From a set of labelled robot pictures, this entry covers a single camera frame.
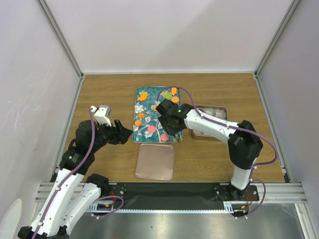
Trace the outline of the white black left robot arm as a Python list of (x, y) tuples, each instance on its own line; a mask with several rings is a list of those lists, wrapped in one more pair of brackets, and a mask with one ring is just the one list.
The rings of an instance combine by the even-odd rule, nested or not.
[(20, 239), (67, 239), (75, 225), (98, 199), (118, 199), (110, 195), (107, 177), (89, 176), (80, 194), (71, 200), (74, 191), (95, 160), (95, 153), (106, 144), (125, 144), (132, 130), (119, 120), (107, 125), (85, 120), (79, 123), (75, 138), (63, 154), (59, 170), (49, 196), (30, 226), (20, 228)]

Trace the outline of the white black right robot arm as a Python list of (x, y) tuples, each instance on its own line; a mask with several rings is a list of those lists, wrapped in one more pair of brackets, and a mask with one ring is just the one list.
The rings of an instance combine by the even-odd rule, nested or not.
[(197, 130), (228, 146), (234, 171), (229, 184), (230, 196), (241, 200), (247, 195), (253, 164), (260, 155), (263, 143), (252, 124), (230, 122), (210, 116), (198, 108), (182, 104), (179, 106), (164, 99), (156, 106), (159, 122), (169, 136), (177, 135), (184, 129)]

